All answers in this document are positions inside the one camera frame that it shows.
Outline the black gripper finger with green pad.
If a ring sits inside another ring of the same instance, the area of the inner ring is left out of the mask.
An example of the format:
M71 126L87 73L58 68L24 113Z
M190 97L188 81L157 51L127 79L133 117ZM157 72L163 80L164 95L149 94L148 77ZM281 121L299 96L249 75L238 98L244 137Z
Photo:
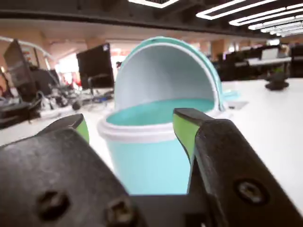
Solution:
M187 192L205 206L204 227L302 226L301 214L232 121L176 108L173 130L190 163Z
M142 217L75 114L0 148L0 224L140 227Z

